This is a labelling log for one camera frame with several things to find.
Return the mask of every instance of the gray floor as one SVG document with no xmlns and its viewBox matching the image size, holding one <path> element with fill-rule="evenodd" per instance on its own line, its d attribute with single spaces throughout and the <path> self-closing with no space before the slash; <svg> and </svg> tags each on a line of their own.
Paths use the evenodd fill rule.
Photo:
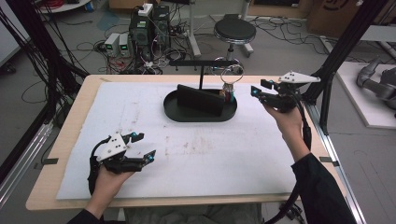
<svg viewBox="0 0 396 224">
<path fill-rule="evenodd" d="M 104 40 L 112 32 L 125 32 L 129 24 L 129 15 L 109 12 L 105 7 L 87 13 L 82 9 L 72 10 L 56 15 L 59 21 L 77 23 L 82 21 L 92 21 L 81 25 L 68 25 L 60 23 L 59 27 L 68 47 L 73 50 L 75 56 L 81 64 L 91 74 L 103 74 L 105 61 L 96 52 L 82 51 L 78 49 L 89 49 L 90 44 L 99 40 Z M 197 34 L 212 34 L 214 20 L 219 18 L 202 17 L 196 19 L 196 27 L 201 27 Z M 307 36 L 304 28 L 304 21 L 298 21 L 302 26 L 289 25 L 292 33 L 300 32 L 301 36 Z M 271 75 L 280 76 L 289 70 L 298 71 L 305 74 L 312 74 L 317 71 L 327 55 L 324 48 L 315 38 L 308 38 L 314 45 L 296 45 L 284 40 L 278 40 L 273 35 L 282 37 L 279 28 L 275 30 L 270 25 L 262 25 L 267 31 L 258 29 L 256 39 L 251 46 L 255 52 L 249 57 L 239 50 L 235 50 L 235 58 L 241 60 L 246 67 L 247 75 Z M 217 40 L 213 35 L 198 35 L 197 41 L 202 52 L 202 60 L 210 60 L 219 56 L 224 56 L 228 45 Z M 288 39 L 298 37 L 297 35 L 287 35 Z M 351 53 L 349 61 L 359 60 L 368 62 L 375 55 L 381 55 L 383 61 L 395 63 L 389 56 L 374 43 L 361 42 Z M 17 73 L 0 75 L 0 162 L 3 162 L 6 155 L 15 147 L 23 133 L 31 124 L 32 120 L 41 110 L 43 103 L 32 104 L 44 100 L 44 87 L 41 83 L 35 84 L 40 79 L 35 75 L 33 66 L 23 53 L 18 53 L 11 60 L 17 68 Z M 165 67 L 165 74 L 198 74 L 193 68 L 179 68 L 176 71 L 173 67 Z M 40 170 L 34 165 L 39 162 L 44 150 L 59 132 L 55 128 L 46 145 L 38 154 L 30 169 L 23 176 L 20 184 L 8 198 L 6 204 L 0 210 L 1 223 L 65 223 L 78 210 L 67 211 L 46 211 L 31 212 L 26 210 L 25 202 L 39 175 Z M 369 129 L 366 128 L 359 117 L 356 109 L 347 97 L 347 94 L 340 82 L 335 78 L 332 91 L 331 108 L 329 114 L 329 132 L 337 154 L 346 172 L 349 183 L 361 206 L 367 223 L 388 224 L 396 219 L 396 175 L 393 174 L 396 164 L 395 144 L 396 132 L 392 130 Z M 277 212 L 278 203 L 267 203 L 263 207 L 263 215 L 267 218 Z M 109 209 L 107 216 L 115 218 L 116 209 Z M 282 223 L 298 223 L 296 220 L 288 221 L 286 218 Z"/>
</svg>

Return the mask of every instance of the black stand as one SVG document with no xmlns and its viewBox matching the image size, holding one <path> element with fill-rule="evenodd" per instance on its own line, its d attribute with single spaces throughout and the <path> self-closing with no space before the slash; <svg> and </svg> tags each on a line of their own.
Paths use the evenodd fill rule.
<svg viewBox="0 0 396 224">
<path fill-rule="evenodd" d="M 177 85 L 177 90 L 170 92 L 163 101 L 165 114 L 169 119 L 179 122 L 219 122 L 231 119 L 235 114 L 237 103 L 233 99 L 224 102 L 220 90 L 203 90 L 205 66 L 229 66 L 235 61 L 171 61 L 178 66 L 201 66 L 199 89 Z"/>
</svg>

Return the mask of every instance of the black tray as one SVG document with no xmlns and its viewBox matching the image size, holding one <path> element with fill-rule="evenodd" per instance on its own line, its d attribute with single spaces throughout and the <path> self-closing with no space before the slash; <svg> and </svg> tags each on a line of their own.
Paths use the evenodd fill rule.
<svg viewBox="0 0 396 224">
<path fill-rule="evenodd" d="M 219 90 L 205 90 L 209 92 L 219 92 Z M 177 104 L 177 91 L 172 91 L 163 100 L 163 108 L 169 119 L 178 122 L 222 122 L 229 120 L 235 115 L 237 108 L 236 99 L 232 103 L 224 103 L 220 116 L 216 116 L 204 111 L 199 111 L 190 107 Z"/>
</svg>

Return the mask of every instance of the cardboard box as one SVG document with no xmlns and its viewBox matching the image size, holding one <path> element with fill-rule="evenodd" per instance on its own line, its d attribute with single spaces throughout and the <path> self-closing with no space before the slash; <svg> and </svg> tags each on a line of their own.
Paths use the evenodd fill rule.
<svg viewBox="0 0 396 224">
<path fill-rule="evenodd" d="M 298 9 L 302 12 L 309 13 L 314 5 L 314 0 L 300 0 L 298 3 Z"/>
<path fill-rule="evenodd" d="M 314 0 L 306 21 L 309 33 L 340 37 L 359 7 L 356 1 Z"/>
<path fill-rule="evenodd" d="M 108 0 L 108 5 L 112 9 L 132 9 L 134 7 L 143 6 L 145 3 L 153 3 L 154 1 L 149 0 Z"/>
<path fill-rule="evenodd" d="M 249 5 L 247 14 L 249 16 L 283 17 L 283 18 L 291 18 L 291 19 L 302 19 L 302 18 L 306 17 L 307 12 L 301 11 L 298 7 L 279 7 L 279 6 L 256 5 L 252 1 L 251 4 Z"/>
</svg>

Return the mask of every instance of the white paper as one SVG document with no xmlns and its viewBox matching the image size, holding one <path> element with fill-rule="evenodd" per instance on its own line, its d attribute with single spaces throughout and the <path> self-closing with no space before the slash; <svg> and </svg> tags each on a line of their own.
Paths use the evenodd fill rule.
<svg viewBox="0 0 396 224">
<path fill-rule="evenodd" d="M 57 199 L 91 197 L 87 177 L 92 149 L 116 131 L 145 134 L 131 144 L 129 158 L 157 150 L 155 161 L 128 179 L 118 198 L 290 193 L 293 161 L 274 119 L 250 96 L 249 84 L 234 88 L 238 107 L 232 119 L 195 123 L 175 122 L 164 113 L 163 99 L 177 89 L 176 83 L 103 83 L 71 152 Z"/>
</svg>

